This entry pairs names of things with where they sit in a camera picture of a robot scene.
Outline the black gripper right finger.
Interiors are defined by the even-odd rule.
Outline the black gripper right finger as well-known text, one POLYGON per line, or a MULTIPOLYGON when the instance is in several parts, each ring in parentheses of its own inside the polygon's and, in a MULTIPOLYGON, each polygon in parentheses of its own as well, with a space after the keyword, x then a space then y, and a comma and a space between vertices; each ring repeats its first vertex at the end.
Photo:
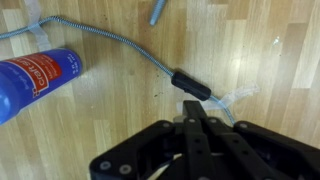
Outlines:
POLYGON ((277 175, 238 133, 217 118, 209 117, 203 124, 226 156, 237 180, 277 180, 277 175))

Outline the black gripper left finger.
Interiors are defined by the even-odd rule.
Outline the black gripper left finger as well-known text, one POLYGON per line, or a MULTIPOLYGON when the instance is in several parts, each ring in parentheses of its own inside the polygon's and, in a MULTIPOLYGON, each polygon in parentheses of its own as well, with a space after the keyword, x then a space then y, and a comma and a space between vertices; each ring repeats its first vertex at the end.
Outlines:
POLYGON ((207 136, 203 132, 202 121, 207 118, 198 101, 184 101, 183 114, 186 161, 191 180, 212 180, 212 161, 207 136))

